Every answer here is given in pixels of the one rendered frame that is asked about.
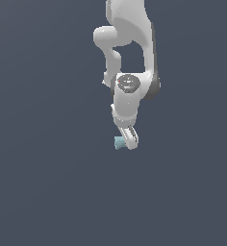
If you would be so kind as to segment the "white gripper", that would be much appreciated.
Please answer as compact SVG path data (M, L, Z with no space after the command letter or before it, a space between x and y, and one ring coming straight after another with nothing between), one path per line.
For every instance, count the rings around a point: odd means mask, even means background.
M119 127L121 136L129 150L139 144L139 136L134 129L140 101L140 80L133 74L116 74L111 81L113 98L113 122Z

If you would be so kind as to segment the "light blue small block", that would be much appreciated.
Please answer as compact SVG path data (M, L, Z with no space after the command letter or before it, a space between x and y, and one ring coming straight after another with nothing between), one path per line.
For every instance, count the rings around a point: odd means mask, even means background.
M114 147L116 150L123 148L125 146L126 146L126 144L125 144L124 138L122 136L116 136L114 138Z

